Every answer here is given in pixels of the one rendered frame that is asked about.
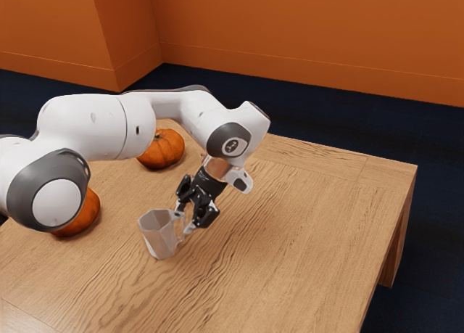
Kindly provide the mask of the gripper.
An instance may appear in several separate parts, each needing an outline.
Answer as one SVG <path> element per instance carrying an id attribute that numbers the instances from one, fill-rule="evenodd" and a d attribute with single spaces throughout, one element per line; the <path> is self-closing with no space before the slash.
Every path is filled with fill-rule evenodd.
<path id="1" fill-rule="evenodd" d="M 184 235 L 191 234 L 194 229 L 208 228 L 219 216 L 220 210 L 215 205 L 215 200 L 226 187 L 226 182 L 213 178 L 205 168 L 200 168 L 195 177 L 185 175 L 182 178 L 175 192 L 175 212 L 184 213 L 188 204 L 192 202 L 194 205 L 192 219 L 184 228 Z"/>

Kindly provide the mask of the pale grey faceted mug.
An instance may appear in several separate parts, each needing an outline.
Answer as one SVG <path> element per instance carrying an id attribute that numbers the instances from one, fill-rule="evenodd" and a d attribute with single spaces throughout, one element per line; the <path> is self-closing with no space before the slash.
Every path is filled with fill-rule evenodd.
<path id="1" fill-rule="evenodd" d="M 150 255 L 158 260 L 173 256 L 184 240 L 185 214 L 180 211 L 152 209 L 138 219 L 138 225 Z"/>

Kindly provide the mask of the orange pumpkin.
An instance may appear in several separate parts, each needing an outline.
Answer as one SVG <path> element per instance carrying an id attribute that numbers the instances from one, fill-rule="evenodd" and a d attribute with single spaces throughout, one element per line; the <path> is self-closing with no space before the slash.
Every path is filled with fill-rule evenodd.
<path id="1" fill-rule="evenodd" d="M 65 227 L 53 231 L 51 234 L 56 237 L 73 237 L 86 229 L 88 229 L 93 222 L 96 221 L 101 207 L 101 202 L 98 194 L 91 189 L 87 188 L 86 198 L 80 212 L 76 215 L 75 219 Z"/>
<path id="2" fill-rule="evenodd" d="M 184 139 L 177 131 L 161 128 L 155 131 L 151 144 L 137 160 L 148 169 L 163 169 L 177 163 L 184 150 Z"/>

